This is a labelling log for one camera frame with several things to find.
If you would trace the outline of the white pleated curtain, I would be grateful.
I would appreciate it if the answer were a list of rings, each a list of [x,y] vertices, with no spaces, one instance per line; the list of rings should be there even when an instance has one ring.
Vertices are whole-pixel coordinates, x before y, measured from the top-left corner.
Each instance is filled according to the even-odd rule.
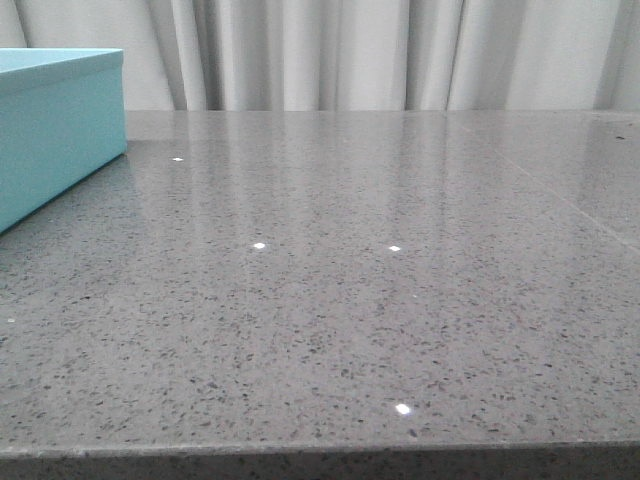
[[[5,1],[5,47],[119,48],[130,110],[627,110],[635,1]]]

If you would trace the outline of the light blue open box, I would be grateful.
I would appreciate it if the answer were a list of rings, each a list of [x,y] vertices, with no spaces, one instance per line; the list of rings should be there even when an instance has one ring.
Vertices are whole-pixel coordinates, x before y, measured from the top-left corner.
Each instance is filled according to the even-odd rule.
[[[113,48],[1,51],[1,228],[7,230],[127,149]]]

